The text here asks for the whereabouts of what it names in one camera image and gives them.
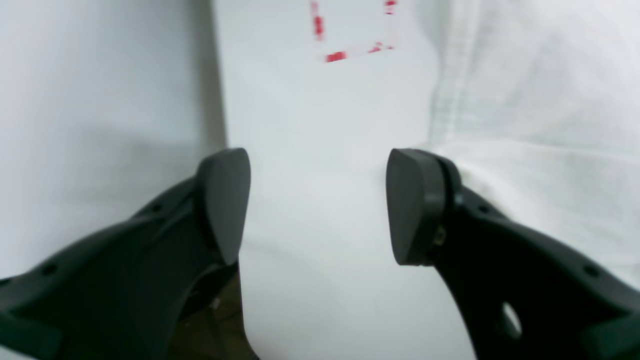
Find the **white cloth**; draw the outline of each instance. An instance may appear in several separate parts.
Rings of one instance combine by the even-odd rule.
[[[193,173],[211,142],[195,3],[0,0],[0,277]],[[372,3],[318,0],[326,36],[348,40]],[[252,163],[240,261],[258,355],[473,358],[437,273],[394,262],[393,147],[450,157],[511,218],[640,286],[638,10],[400,0],[395,49],[322,63],[308,2],[219,1],[229,145]]]
[[[392,147],[450,157],[514,220],[639,284],[635,3],[397,7],[397,49],[319,63],[308,3],[219,3],[230,143],[253,166],[246,330],[266,359],[472,357],[437,275],[393,262]]]

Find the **white backdrop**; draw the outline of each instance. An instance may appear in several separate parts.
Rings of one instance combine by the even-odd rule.
[[[226,145],[204,3],[0,0],[0,277]],[[509,216],[640,288],[635,2],[402,0],[380,26],[381,2],[317,3],[323,45],[308,1],[216,5],[228,144],[252,163],[240,260],[258,355],[473,358],[433,269],[394,263],[393,147],[452,158]],[[384,27],[394,49],[319,60]]]

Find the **mounting hole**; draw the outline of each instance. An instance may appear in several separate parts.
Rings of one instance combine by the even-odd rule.
[[[507,336],[514,340],[520,339],[522,336],[522,324],[520,323],[518,313],[516,313],[513,306],[508,302],[502,303],[502,320],[504,332]]]
[[[56,271],[58,271],[58,266],[56,264],[49,264],[42,269],[42,275],[49,276]]]
[[[589,274],[590,276],[593,276],[593,277],[600,276],[600,272],[598,271],[598,269],[596,269],[595,267],[593,267],[591,265],[585,266],[584,267],[584,272],[586,272],[587,274]]]

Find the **red marking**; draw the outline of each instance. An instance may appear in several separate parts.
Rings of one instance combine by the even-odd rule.
[[[332,61],[344,60],[346,58],[347,58],[347,52],[338,51],[337,53],[327,55],[326,62],[330,63]]]
[[[393,15],[394,14],[394,6],[397,5],[398,2],[395,0],[388,0],[385,1],[385,6],[387,7],[387,15]]]
[[[314,33],[316,34],[316,40],[323,40],[324,26],[323,19],[318,12],[318,3],[315,1],[311,2],[311,14],[314,18]]]
[[[376,42],[376,46],[369,50],[368,53],[377,53],[378,51],[382,50],[382,43],[381,42]]]

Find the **white fabric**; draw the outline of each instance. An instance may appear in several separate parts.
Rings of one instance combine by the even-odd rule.
[[[514,220],[637,286],[635,7],[401,1],[396,50],[319,63],[307,3],[222,1],[230,143],[253,165],[241,273],[257,352],[472,357],[440,279],[393,263],[392,147],[450,157]]]
[[[318,3],[335,38],[358,25],[337,12],[373,2]],[[0,0],[0,277],[193,173],[211,139],[193,4]],[[511,218],[640,287],[638,10],[400,0],[395,49],[321,63],[308,2],[219,1],[229,142],[252,163],[240,260],[258,355],[473,358],[437,273],[394,263],[393,147],[450,157]]]

